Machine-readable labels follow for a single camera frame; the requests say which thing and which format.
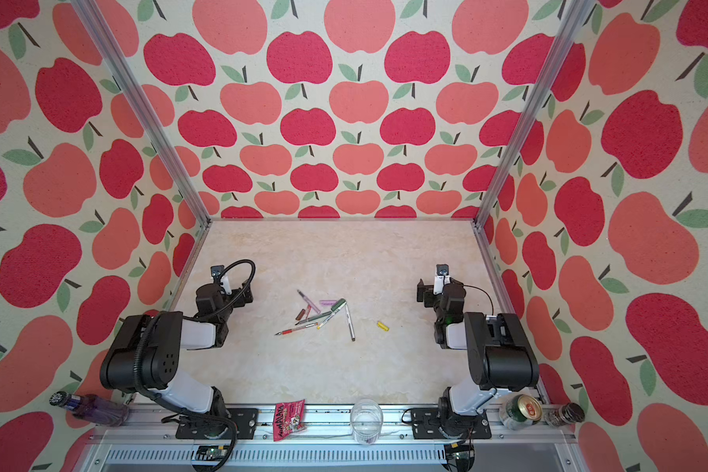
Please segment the pink fountain pen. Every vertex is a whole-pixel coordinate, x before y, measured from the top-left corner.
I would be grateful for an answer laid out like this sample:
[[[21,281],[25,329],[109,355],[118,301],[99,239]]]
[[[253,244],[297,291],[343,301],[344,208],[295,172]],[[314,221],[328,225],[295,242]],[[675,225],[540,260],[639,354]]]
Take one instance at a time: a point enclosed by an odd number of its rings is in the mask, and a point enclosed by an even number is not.
[[[307,295],[305,295],[299,289],[297,289],[296,291],[301,296],[301,298],[310,306],[312,311],[314,311],[318,315],[322,314],[321,309]]]

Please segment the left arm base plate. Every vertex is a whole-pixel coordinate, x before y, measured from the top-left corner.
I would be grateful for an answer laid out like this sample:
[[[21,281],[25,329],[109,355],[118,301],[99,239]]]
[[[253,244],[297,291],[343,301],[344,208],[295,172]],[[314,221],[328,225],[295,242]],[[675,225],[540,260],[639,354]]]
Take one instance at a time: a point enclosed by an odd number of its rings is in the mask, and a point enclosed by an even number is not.
[[[180,415],[175,437],[195,441],[252,440],[259,423],[259,409],[229,407],[226,412],[223,419],[197,413]]]

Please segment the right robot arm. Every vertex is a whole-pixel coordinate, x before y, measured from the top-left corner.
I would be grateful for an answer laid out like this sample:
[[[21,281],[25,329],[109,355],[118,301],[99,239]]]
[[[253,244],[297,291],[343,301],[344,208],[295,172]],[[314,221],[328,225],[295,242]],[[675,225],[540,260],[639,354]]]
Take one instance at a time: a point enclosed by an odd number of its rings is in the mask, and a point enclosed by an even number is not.
[[[434,339],[444,350],[464,351],[468,377],[444,391],[442,418],[476,417],[499,391],[536,387],[539,365],[516,314],[487,316],[464,310],[467,285],[448,275],[419,281],[416,301],[434,311]]]

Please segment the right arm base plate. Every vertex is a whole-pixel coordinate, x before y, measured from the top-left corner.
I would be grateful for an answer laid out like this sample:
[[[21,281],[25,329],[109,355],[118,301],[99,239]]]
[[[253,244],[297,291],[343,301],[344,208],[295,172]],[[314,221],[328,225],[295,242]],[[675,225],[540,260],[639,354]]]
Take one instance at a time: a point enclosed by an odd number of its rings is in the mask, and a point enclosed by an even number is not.
[[[434,408],[410,408],[402,415],[402,421],[412,428],[415,440],[469,439],[490,440],[492,431],[485,413],[476,416],[462,416],[452,410]]]

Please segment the white pen brown end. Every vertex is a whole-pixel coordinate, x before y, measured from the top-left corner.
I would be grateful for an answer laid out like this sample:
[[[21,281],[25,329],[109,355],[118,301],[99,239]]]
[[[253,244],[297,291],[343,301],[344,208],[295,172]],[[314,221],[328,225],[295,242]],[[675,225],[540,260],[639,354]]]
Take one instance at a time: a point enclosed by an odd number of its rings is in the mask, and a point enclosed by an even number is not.
[[[354,342],[354,341],[356,341],[356,332],[355,332],[355,328],[354,328],[354,324],[353,324],[353,320],[352,320],[352,316],[351,316],[351,312],[350,312],[348,304],[345,306],[345,312],[346,312],[346,320],[347,320],[348,330],[349,330],[349,334],[350,334],[350,339],[352,342]]]

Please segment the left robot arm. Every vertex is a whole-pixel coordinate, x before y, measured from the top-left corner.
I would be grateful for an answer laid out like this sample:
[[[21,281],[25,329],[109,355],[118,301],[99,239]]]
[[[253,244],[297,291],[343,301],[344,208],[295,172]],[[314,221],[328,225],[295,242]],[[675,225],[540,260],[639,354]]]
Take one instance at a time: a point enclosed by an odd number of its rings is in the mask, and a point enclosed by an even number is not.
[[[182,371],[180,354],[224,346],[233,309],[253,301],[250,281],[229,292],[213,282],[196,291],[195,316],[176,311],[126,318],[102,361],[101,385],[139,393],[174,412],[228,418],[220,391]]]

